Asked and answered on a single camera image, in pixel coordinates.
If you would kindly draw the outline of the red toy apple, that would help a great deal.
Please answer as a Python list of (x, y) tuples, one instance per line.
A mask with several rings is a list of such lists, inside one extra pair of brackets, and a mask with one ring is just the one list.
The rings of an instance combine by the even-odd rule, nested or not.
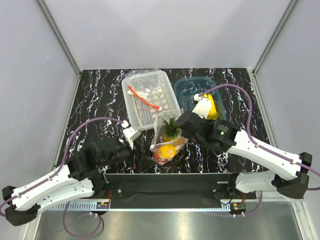
[(155, 161), (155, 162), (161, 162), (162, 159), (159, 157), (158, 153), (157, 152), (153, 152), (152, 153), (152, 159)]

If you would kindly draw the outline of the orange toy pineapple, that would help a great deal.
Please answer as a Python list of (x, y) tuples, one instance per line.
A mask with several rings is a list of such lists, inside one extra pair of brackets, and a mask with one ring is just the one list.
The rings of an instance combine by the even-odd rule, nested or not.
[(163, 141), (165, 143), (174, 141), (180, 134), (180, 128), (177, 125), (175, 117), (170, 117), (168, 120), (163, 119), (162, 126), (164, 127)]

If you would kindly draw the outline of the clear dotted zip bag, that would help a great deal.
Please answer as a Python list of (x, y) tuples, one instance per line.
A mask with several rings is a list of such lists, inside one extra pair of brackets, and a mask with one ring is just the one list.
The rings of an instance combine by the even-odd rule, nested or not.
[(184, 111), (166, 110), (154, 121), (154, 136), (150, 144), (152, 159), (159, 165), (171, 161), (186, 145), (188, 139), (182, 136), (177, 120)]

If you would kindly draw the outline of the yellow toy lemon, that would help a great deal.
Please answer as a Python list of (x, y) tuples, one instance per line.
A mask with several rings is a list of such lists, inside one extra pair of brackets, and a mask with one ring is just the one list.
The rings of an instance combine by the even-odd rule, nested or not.
[(176, 154), (177, 150), (172, 144), (162, 145), (158, 149), (158, 155), (162, 161), (172, 159)]

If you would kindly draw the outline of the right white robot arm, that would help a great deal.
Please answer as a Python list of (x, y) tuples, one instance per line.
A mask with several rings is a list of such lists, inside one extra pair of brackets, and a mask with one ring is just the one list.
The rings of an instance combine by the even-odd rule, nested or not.
[(177, 125), (184, 137), (203, 148), (244, 157), (266, 167), (266, 172), (233, 174), (227, 185), (228, 195), (239, 198), (244, 193), (277, 191), (291, 199), (302, 199), (308, 189), (312, 155), (293, 154), (271, 146), (240, 127), (222, 119), (209, 120), (193, 112), (183, 113)]

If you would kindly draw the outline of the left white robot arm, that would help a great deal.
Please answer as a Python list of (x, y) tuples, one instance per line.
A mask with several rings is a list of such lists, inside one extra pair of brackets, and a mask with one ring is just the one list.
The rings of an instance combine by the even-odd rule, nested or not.
[(111, 194), (102, 169), (126, 163), (136, 169), (146, 158), (145, 147), (137, 142), (122, 146), (113, 138), (99, 140), (68, 157), (47, 175), (23, 187), (6, 186), (2, 216), (13, 226), (33, 221), (48, 209), (77, 199), (106, 198)]

